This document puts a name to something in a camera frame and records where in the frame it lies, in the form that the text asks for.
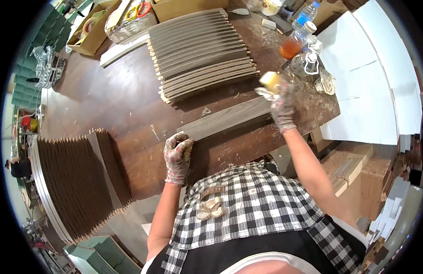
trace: floral work glove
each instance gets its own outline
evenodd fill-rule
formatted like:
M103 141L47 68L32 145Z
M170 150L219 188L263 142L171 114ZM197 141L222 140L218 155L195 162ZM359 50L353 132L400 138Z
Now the floral work glove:
M264 96L266 100L271 101L271 116L280 130L281 134L289 129L295 129L296 125L293 122L294 106L293 106L293 85L290 85L283 77L280 83L275 85L276 93L269 91L266 88L256 88L255 91Z
M189 139L185 133L176 133L166 140L164 147L164 159L166 160L167 178L170 184L183 185L190 166L190 153L193 147L193 139Z

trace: masking tape roll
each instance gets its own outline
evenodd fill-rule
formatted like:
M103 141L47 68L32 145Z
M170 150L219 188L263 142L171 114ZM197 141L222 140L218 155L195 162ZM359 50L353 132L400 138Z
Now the masking tape roll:
M90 32L91 31L91 29L93 28L93 26L91 26L91 28L89 29L89 30L87 30L87 28L88 28L88 25L89 24L91 24L91 23L94 23L94 25L97 23L97 21L98 21L99 19L98 18L94 18L94 17L91 17L90 19L88 19L86 22L85 22L85 24L83 24L83 28L82 28L82 34L84 35L84 36L87 36L88 35L88 32Z

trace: scissors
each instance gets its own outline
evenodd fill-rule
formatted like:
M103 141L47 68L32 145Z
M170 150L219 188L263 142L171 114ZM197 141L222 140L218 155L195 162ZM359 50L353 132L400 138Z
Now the scissors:
M141 13L141 11L143 10L143 7L144 6L147 6L148 7L148 9L147 9L147 11L146 12L143 12L143 14L140 14ZM136 6L134 6L134 7L132 7L127 13L126 13L126 15L125 15L125 19L127 20L127 21L132 21L132 20L134 20L135 18L141 18L141 17L143 17L143 16L145 16L146 14L148 14L149 13L149 11L150 11L150 4L149 3L146 3L146 2L144 2L144 0L143 1L141 1L138 5L136 5Z

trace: orange liquid bottle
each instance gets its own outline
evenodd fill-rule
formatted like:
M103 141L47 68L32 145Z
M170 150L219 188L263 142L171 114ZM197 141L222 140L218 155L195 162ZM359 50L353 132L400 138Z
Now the orange liquid bottle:
M304 23L300 29L292 31L291 35L280 47L280 54L284 58L292 58L307 43L307 37L314 33L317 27L310 21Z
M280 54L284 58L292 58L304 46L301 40L289 36L280 47Z

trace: stacked wooden sticks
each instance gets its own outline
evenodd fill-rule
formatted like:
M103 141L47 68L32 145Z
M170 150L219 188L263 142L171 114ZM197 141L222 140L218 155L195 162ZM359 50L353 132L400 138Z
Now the stacked wooden sticks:
M167 22L149 29L147 41L166 103L259 72L226 14L203 11Z
M86 240L131 204L109 133L41 139L32 159L35 183L53 227L66 243Z

